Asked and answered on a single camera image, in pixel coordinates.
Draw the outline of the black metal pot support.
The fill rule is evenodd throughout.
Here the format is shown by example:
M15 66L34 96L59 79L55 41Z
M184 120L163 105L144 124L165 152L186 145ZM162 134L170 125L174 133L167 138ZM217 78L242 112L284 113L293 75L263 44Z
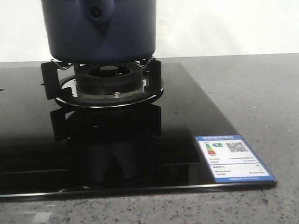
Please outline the black metal pot support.
M143 70L143 84L129 92L111 95L83 93L76 88L75 70L84 65L51 60L41 64L47 99L54 99L61 106L75 108L114 108L135 105L159 99L164 91L161 62L155 58L134 63Z

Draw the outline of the dark blue cooking pot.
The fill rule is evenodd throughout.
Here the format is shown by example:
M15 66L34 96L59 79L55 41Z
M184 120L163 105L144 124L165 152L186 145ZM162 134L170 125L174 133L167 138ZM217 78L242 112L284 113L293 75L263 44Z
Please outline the dark blue cooking pot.
M121 63L151 57L154 0L42 0L50 54L68 63Z

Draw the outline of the blue white energy label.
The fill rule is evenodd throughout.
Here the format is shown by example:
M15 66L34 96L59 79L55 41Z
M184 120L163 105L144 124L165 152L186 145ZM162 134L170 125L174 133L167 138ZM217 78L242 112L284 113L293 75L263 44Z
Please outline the blue white energy label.
M276 180L240 135L195 139L217 183Z

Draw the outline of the black glass gas stove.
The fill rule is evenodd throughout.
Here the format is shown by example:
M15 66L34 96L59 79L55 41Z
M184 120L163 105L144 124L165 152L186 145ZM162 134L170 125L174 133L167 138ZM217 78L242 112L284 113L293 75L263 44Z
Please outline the black glass gas stove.
M181 64L162 75L158 100L93 109L47 100L41 67L1 68L1 201L276 186L217 183L195 137L239 133Z

